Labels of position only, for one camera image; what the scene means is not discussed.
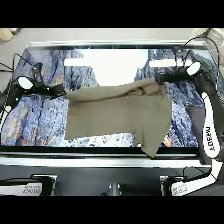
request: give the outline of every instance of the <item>metal frame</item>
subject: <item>metal frame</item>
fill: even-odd
[[[128,40],[128,41],[97,41],[97,40],[89,40],[89,41],[48,41],[48,42],[30,42],[27,44],[26,48],[32,47],[53,47],[53,46],[88,46],[88,45],[147,45],[147,46],[173,46],[173,45],[183,45],[187,42],[187,40],[167,40],[167,41],[149,41],[149,40]],[[204,41],[192,41],[187,46],[189,47],[205,47]],[[65,159],[42,159],[42,158],[32,158],[31,156],[40,155],[42,153],[7,153],[0,152],[0,164],[1,165],[19,165],[19,166],[46,166],[46,167],[144,167],[144,168],[184,168],[184,167],[210,167],[210,165],[202,165],[200,160],[151,160],[149,158],[90,158],[91,155],[79,154],[80,157],[85,156],[83,158],[65,158]]]

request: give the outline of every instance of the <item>brown cloth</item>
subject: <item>brown cloth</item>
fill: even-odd
[[[135,143],[155,156],[168,132],[172,106],[154,79],[66,92],[65,139],[133,132]]]

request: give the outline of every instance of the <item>marble-patterned surface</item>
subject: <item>marble-patterned surface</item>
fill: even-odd
[[[134,80],[155,77],[162,69],[150,68],[150,60],[174,58],[171,50],[147,50],[145,66],[137,69]],[[73,50],[25,50],[23,57],[35,64],[43,63],[42,75],[45,84],[63,83],[68,89],[98,86],[96,75],[90,66],[65,67],[66,58],[82,58],[83,54]],[[31,66],[20,60],[15,76],[32,77]],[[193,83],[166,83],[168,97],[172,103],[172,121],[168,132],[173,146],[198,146],[192,132],[190,117],[185,106],[203,106]],[[68,101],[63,97],[49,100],[35,95],[23,97],[19,105],[8,115],[2,129],[2,144],[23,146],[134,146],[131,133],[93,136],[64,140]]]

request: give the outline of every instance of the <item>cloth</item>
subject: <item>cloth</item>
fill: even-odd
[[[133,132],[135,144],[155,156],[168,132],[172,106],[154,79],[66,92],[65,139]]]

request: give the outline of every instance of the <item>olive green towel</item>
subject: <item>olive green towel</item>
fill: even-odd
[[[65,139],[133,132],[135,143],[155,156],[168,132],[172,108],[164,87],[154,79],[66,92]]]

